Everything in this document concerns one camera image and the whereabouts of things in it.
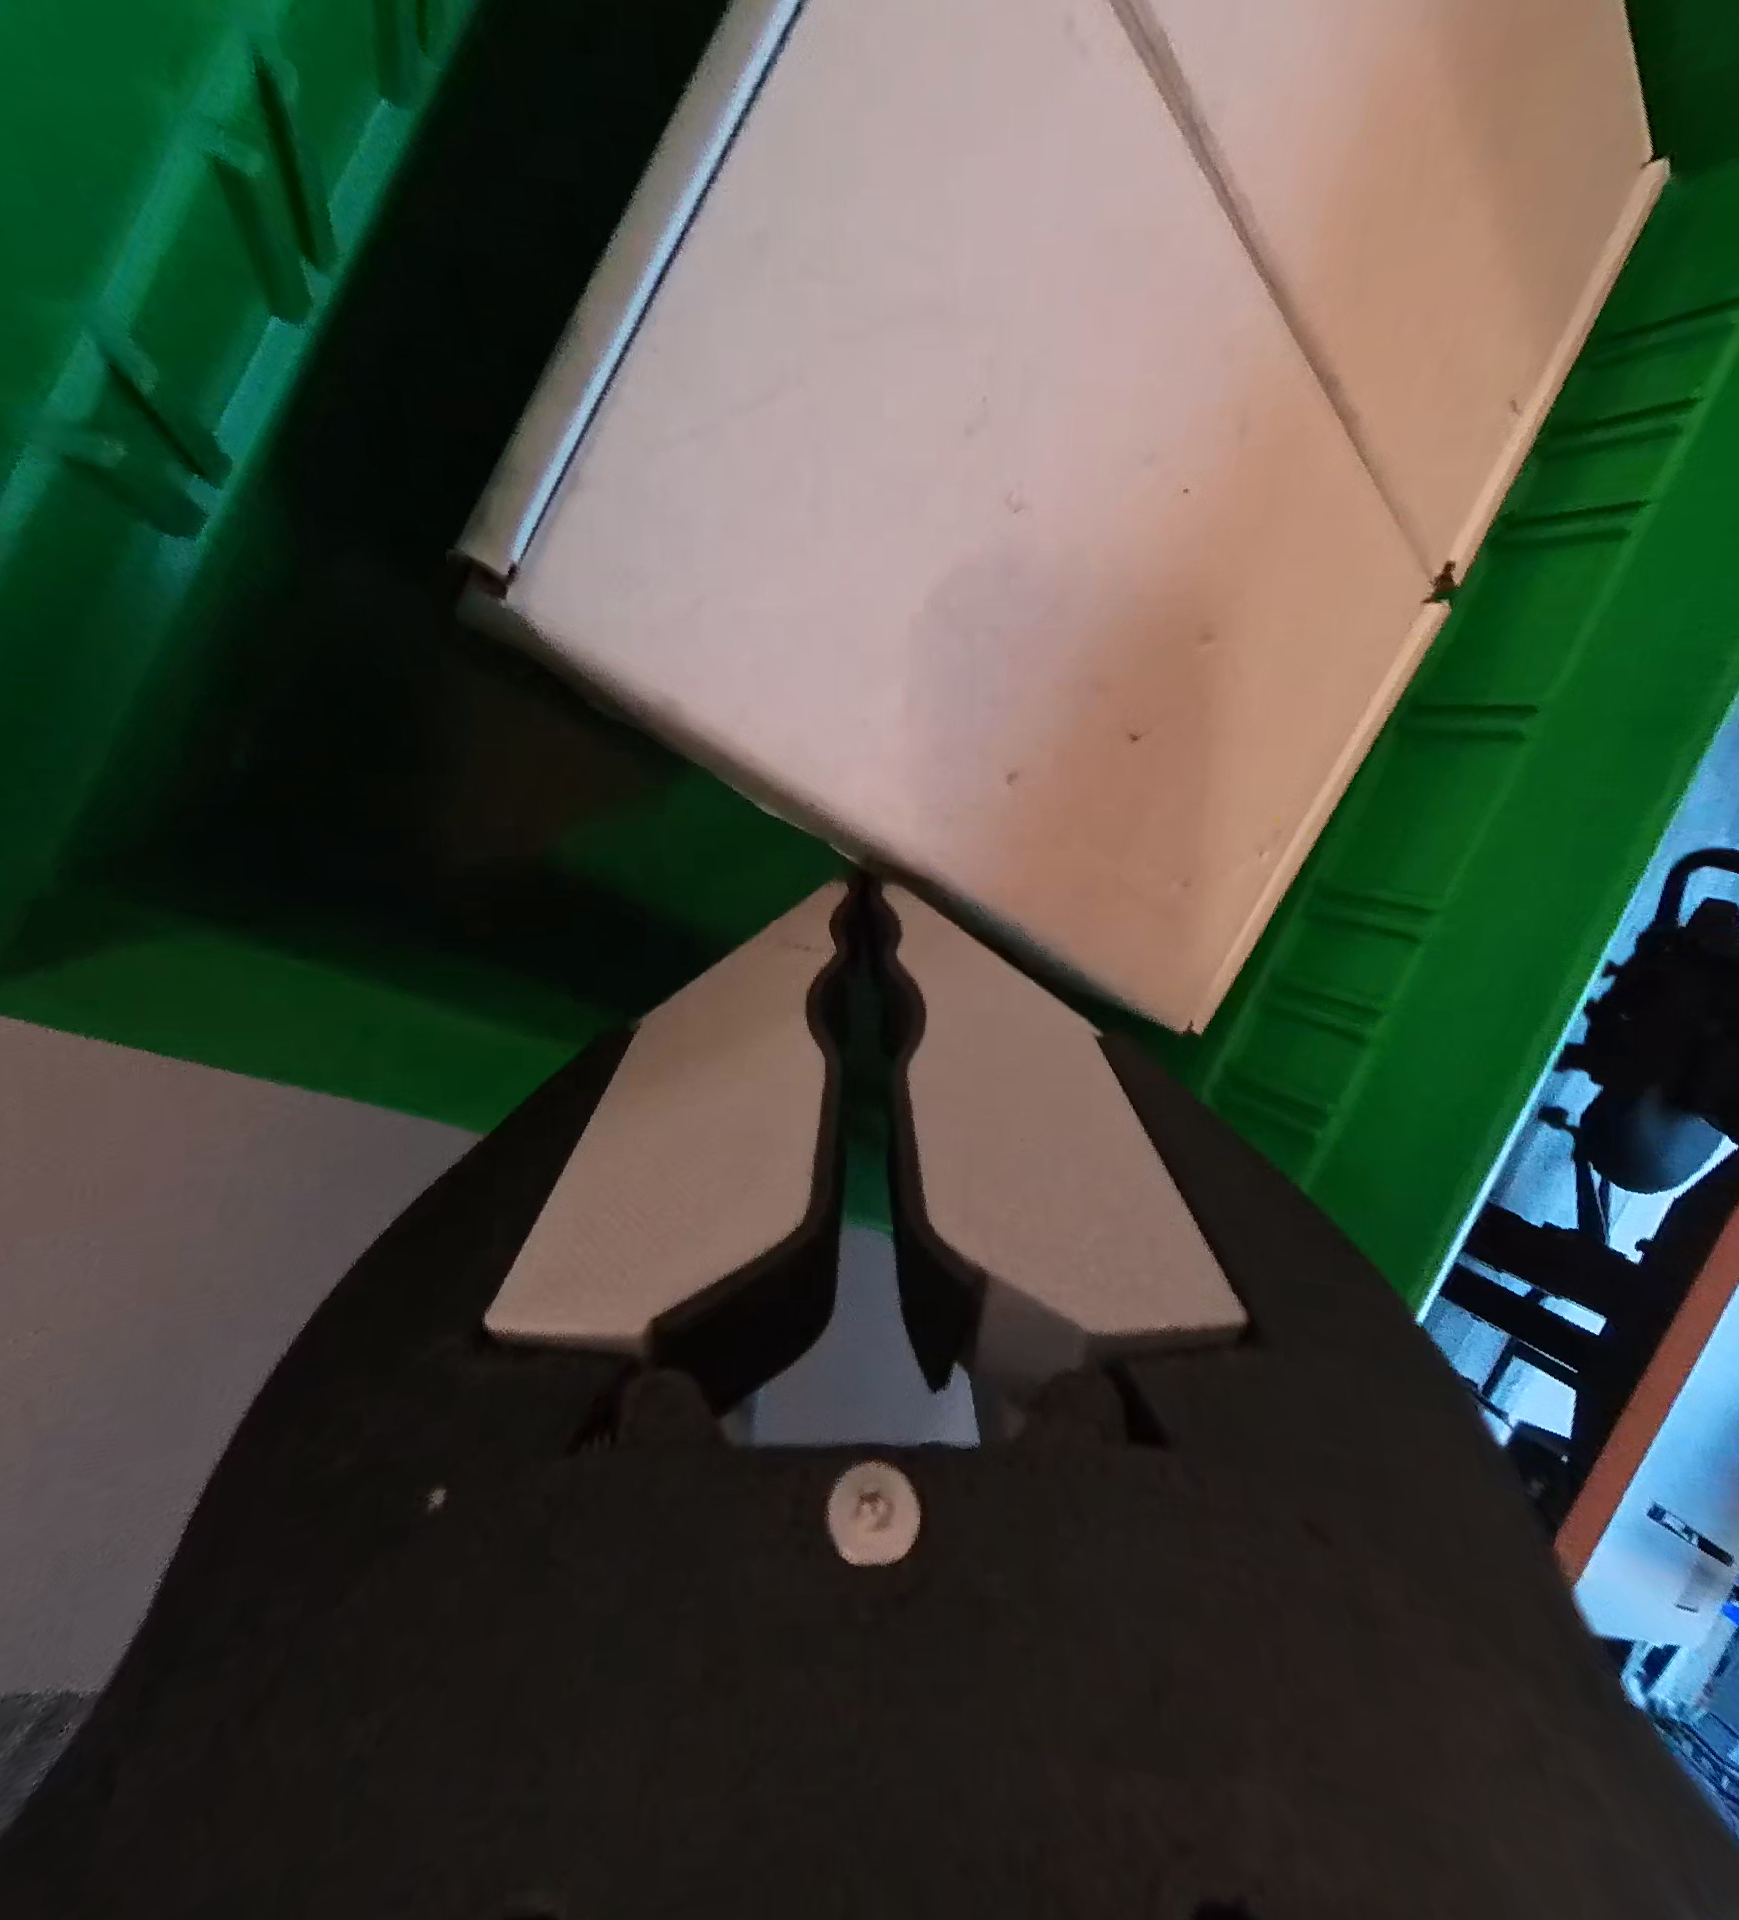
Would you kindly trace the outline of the wooden office desk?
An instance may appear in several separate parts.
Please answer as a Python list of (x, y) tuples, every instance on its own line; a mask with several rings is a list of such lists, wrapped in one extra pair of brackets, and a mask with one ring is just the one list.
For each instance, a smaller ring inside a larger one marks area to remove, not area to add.
[(1739, 1199), (1555, 1540), (1604, 1639), (1689, 1645), (1739, 1572)]

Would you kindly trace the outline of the green plastic bin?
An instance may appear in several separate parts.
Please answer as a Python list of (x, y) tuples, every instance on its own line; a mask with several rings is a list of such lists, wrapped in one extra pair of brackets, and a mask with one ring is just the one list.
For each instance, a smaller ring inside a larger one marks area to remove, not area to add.
[[(0, 1014), (475, 1133), (834, 875), (446, 552), (726, 5), (0, 5)], [(1739, 695), (1739, 5), (1206, 1037), (1416, 1306)]]

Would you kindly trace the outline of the white mailer box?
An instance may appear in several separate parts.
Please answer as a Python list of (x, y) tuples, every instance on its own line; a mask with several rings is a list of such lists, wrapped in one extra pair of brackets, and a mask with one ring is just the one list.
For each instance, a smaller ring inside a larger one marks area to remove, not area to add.
[(1662, 183), (1624, 5), (732, 5), (465, 613), (1174, 1033)]

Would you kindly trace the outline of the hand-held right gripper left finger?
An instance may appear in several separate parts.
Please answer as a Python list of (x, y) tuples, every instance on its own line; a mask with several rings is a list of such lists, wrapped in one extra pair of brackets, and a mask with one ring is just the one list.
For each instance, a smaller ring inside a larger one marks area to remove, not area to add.
[(856, 890), (642, 1017), (485, 1311), (513, 1349), (689, 1378), (728, 1414), (834, 1315)]

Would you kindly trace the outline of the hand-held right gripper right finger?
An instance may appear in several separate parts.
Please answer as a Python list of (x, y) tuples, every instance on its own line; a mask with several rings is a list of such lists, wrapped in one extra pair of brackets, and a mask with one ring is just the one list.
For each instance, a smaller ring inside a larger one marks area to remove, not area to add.
[(993, 1390), (1222, 1347), (1248, 1315), (1104, 1037), (901, 885), (866, 892), (888, 1199), (925, 1381)]

